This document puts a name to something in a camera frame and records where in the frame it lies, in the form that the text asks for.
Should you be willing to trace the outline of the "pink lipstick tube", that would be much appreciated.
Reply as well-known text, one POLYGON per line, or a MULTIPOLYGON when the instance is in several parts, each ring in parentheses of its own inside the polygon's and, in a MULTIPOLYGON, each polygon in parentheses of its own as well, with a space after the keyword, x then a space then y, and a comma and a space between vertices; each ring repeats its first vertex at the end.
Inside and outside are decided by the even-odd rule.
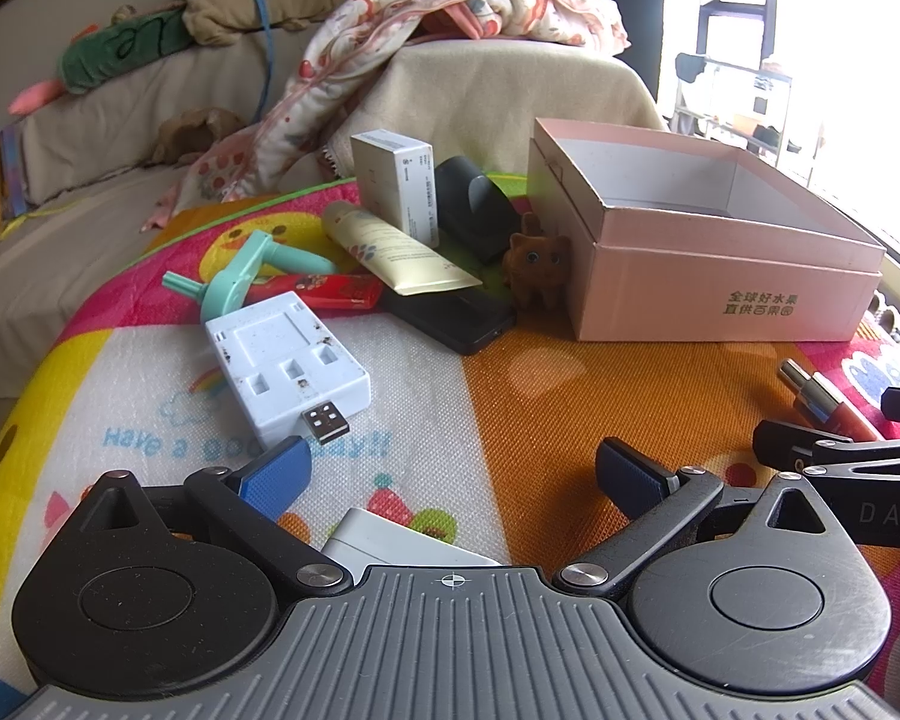
POLYGON ((820 372, 808 374, 798 362, 787 358, 779 362, 777 377, 790 388, 793 408, 825 433, 859 442, 877 442, 883 438, 841 390, 820 372))

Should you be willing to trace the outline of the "white usb charger hub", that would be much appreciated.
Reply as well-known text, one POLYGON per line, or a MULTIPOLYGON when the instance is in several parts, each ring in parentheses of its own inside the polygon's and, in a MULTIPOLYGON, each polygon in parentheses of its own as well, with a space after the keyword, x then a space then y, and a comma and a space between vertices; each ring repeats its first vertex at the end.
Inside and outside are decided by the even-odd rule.
POLYGON ((372 403, 367 369, 292 291, 208 320, 205 330, 263 449, 290 436, 326 444, 372 403))

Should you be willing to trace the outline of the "red lighter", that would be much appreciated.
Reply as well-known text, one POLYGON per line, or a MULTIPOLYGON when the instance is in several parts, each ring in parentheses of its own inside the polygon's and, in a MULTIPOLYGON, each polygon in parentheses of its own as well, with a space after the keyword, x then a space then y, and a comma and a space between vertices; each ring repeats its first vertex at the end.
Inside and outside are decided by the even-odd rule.
POLYGON ((255 304, 295 293, 312 310, 372 310, 383 284, 372 275, 278 275, 254 284, 245 302, 255 304))

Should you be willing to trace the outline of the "black smartphone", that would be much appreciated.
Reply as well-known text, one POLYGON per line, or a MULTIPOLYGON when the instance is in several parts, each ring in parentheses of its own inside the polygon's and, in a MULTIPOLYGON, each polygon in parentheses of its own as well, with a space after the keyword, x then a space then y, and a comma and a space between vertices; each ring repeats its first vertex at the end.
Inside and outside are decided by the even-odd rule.
POLYGON ((515 310, 482 289, 400 296, 385 288, 379 306, 457 355, 487 348, 515 325, 515 310))

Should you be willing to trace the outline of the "brown flocked cat figurine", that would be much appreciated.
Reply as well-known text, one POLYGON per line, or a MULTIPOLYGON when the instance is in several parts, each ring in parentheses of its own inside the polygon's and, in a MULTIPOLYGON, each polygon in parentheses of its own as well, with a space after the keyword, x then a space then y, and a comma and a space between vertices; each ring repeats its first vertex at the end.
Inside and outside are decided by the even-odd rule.
POLYGON ((548 236, 538 216, 521 215, 520 231, 510 236, 510 247, 502 259, 504 283, 520 309, 528 309, 535 298, 548 310, 556 310, 572 270, 572 241, 567 236, 548 236))

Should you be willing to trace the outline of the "cream cosmetic tube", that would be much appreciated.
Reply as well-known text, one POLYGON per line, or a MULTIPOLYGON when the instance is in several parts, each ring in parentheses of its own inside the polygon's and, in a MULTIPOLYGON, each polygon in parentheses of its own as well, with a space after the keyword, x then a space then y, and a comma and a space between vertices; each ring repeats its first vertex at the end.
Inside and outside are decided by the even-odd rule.
POLYGON ((331 202, 323 211, 326 235, 398 296, 478 288, 479 278, 362 206, 331 202))

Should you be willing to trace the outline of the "white small carton box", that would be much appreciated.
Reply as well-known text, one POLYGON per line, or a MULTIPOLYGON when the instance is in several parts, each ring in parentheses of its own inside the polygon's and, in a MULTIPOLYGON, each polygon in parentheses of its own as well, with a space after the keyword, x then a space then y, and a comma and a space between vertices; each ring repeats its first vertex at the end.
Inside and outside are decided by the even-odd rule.
POLYGON ((432 146, 377 128, 352 135, 351 149, 365 208, 436 249, 440 236, 432 146))

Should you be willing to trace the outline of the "white flat box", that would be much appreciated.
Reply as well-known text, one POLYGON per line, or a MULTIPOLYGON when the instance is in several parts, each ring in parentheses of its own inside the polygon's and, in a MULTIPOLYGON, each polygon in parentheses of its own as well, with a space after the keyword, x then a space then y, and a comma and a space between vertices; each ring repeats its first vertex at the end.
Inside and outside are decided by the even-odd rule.
POLYGON ((322 553, 346 567, 359 583, 370 566, 478 567, 496 561, 365 509, 349 509, 323 544, 322 553))

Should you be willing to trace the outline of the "colourful duck play mat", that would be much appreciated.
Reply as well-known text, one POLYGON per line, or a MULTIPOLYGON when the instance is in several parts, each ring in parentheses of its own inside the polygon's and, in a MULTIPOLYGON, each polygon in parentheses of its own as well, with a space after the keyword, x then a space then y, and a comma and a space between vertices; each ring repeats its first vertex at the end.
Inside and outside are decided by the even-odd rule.
MULTIPOLYGON (((126 468, 176 484, 260 450, 196 305, 165 288, 165 273, 205 280, 255 229, 328 252, 323 208, 356 195, 335 182, 176 216, 53 333, 0 431, 0 718, 34 687, 11 631, 14 595, 92 483, 126 468)), ((281 525, 322 544, 362 507, 543 569, 621 527, 595 486, 605 437, 759 486, 769 473, 752 456, 752 429, 795 416, 775 374, 782 359, 821 372, 867 415, 900 385, 900 344, 871 323, 847 343, 598 344, 543 310, 471 356, 385 312, 333 314, 328 327, 367 369, 372 401, 345 436, 313 447, 310 486, 281 525)))

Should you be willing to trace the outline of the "pink cardboard box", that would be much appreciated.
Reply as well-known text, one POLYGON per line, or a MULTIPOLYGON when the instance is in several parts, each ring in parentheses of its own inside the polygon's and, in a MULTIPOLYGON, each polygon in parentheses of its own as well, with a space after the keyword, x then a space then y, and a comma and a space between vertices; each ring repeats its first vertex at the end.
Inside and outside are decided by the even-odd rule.
POLYGON ((868 232, 724 143, 539 119, 526 193, 582 341, 845 341, 881 280, 868 232))

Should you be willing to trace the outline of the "pink floral blanket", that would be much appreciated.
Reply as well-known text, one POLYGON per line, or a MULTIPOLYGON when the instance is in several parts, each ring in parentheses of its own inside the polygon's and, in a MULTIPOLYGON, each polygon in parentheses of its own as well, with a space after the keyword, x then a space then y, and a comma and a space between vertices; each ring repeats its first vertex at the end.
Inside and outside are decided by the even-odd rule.
POLYGON ((473 41, 526 37, 611 57, 629 45, 614 0, 344 0, 313 34, 268 114, 199 156, 160 195, 142 227, 162 229, 182 203, 232 202, 274 190, 312 151, 329 117, 429 16, 445 18, 473 41))

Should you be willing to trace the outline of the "metal balcony shelf rack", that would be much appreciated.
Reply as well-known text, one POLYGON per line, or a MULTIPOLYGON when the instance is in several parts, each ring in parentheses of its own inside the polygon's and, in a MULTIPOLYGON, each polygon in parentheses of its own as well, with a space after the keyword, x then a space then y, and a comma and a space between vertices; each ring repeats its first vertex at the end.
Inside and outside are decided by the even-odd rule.
POLYGON ((674 133, 739 146, 785 171, 813 171, 823 140, 797 115, 774 60, 777 0, 704 0, 696 47, 674 57, 674 133))

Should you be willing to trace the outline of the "beige covered sofa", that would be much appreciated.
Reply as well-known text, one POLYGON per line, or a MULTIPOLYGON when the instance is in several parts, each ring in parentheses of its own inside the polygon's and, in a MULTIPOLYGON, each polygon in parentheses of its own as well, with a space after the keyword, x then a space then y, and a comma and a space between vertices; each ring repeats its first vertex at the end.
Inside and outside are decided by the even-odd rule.
MULTIPOLYGON (((139 226, 178 176, 149 161, 160 124, 208 104, 248 115, 262 81, 263 43, 248 36, 173 54, 22 122, 27 195, 53 215, 0 236, 0 400, 20 395, 84 299, 141 254, 139 226)), ((520 172, 538 117, 660 124, 644 82, 621 60, 536 41, 450 39, 398 50, 331 115, 315 146, 349 174, 351 135, 388 128, 429 142, 437 158, 463 153, 491 171, 520 172)))

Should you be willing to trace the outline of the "brown plush toy on sofa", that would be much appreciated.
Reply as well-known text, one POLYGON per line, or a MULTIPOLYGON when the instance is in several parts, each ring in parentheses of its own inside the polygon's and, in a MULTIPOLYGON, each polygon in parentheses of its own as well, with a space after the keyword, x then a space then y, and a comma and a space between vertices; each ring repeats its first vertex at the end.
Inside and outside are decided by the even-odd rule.
POLYGON ((159 125, 149 164, 191 164, 244 126, 240 115, 222 107, 185 110, 159 125))

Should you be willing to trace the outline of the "green plush toy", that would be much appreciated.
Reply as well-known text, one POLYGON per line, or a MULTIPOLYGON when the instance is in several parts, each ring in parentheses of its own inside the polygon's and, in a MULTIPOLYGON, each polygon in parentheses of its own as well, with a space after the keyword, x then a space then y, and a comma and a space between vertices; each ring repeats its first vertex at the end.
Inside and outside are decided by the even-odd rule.
POLYGON ((121 5, 105 28, 87 28, 61 55, 55 76, 21 91, 7 112, 23 117, 64 94, 86 94, 117 76, 193 46, 183 21, 187 0, 170 0, 150 10, 121 5))

